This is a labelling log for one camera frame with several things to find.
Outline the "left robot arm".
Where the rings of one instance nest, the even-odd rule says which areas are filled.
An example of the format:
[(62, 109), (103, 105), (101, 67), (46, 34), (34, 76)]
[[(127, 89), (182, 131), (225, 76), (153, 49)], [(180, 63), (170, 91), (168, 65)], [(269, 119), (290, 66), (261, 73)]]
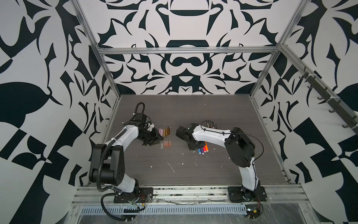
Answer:
[(136, 180), (125, 173), (125, 150), (134, 140), (141, 140), (144, 146), (159, 144), (164, 138), (154, 127), (149, 130), (135, 125), (126, 125), (115, 137), (92, 149), (89, 181), (97, 190), (113, 190), (123, 193), (136, 191)]

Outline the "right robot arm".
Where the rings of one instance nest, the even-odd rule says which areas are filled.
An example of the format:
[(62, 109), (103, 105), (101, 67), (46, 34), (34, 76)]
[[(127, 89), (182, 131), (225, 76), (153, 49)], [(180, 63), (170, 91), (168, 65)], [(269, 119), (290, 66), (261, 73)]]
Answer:
[(239, 167), (243, 188), (254, 192), (259, 186), (255, 145), (240, 128), (219, 130), (192, 123), (189, 127), (180, 126), (176, 136), (187, 143), (189, 150), (203, 148), (207, 143), (225, 148), (230, 160)]

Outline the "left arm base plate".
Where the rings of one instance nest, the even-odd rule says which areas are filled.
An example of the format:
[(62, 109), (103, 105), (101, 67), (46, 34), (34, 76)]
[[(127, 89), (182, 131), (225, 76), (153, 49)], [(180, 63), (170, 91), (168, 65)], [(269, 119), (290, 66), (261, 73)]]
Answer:
[(135, 187), (131, 193), (120, 193), (114, 197), (114, 203), (129, 203), (130, 201), (145, 203), (153, 196), (153, 188)]

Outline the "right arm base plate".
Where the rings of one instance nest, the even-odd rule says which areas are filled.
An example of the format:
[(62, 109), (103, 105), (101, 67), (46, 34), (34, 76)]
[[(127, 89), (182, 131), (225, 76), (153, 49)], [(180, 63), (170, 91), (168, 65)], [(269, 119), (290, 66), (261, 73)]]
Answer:
[(258, 185), (254, 191), (248, 190), (243, 186), (228, 187), (227, 191), (229, 200), (232, 203), (267, 201), (267, 194), (265, 188), (261, 185)]

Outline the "aluminium front rail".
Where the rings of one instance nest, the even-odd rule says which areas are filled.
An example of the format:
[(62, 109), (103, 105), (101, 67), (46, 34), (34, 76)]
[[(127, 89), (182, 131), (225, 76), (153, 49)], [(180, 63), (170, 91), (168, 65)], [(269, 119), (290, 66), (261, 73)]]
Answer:
[[(261, 203), (308, 203), (308, 197), (299, 184), (263, 185), (267, 201)], [(153, 196), (146, 203), (210, 204), (230, 203), (227, 185), (152, 186)], [(100, 205), (105, 193), (95, 187), (79, 187), (71, 205)]]

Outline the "black hook rail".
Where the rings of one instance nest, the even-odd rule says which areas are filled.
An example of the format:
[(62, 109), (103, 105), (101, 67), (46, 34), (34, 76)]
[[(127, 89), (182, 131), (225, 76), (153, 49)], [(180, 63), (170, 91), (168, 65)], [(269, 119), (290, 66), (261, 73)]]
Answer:
[(308, 82), (308, 89), (318, 93), (318, 100), (330, 106), (330, 113), (336, 113), (345, 124), (342, 128), (351, 129), (358, 135), (358, 115), (338, 96), (317, 74), (311, 73), (305, 66), (301, 80)]

